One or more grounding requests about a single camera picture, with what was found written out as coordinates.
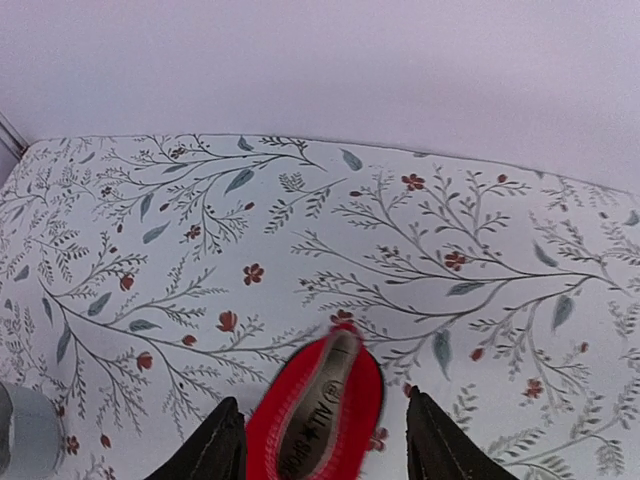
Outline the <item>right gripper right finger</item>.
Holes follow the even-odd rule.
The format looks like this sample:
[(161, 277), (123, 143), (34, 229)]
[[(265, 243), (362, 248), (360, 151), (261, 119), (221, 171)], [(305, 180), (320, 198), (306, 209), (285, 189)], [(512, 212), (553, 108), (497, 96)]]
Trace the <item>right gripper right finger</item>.
[(517, 480), (489, 458), (426, 392), (406, 387), (411, 480)]

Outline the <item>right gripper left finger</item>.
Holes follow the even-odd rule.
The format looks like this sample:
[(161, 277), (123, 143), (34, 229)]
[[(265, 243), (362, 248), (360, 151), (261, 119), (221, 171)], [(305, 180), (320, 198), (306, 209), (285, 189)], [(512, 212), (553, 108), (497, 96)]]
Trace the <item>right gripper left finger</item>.
[(245, 480), (245, 418), (225, 397), (186, 442), (145, 480)]

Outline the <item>red sneaker with laces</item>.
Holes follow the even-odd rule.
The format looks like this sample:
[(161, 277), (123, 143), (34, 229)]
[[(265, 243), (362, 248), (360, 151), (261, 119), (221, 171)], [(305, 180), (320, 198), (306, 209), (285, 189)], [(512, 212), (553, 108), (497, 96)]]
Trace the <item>red sneaker with laces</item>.
[(359, 476), (385, 403), (384, 376), (351, 323), (296, 351), (246, 427), (249, 479)]

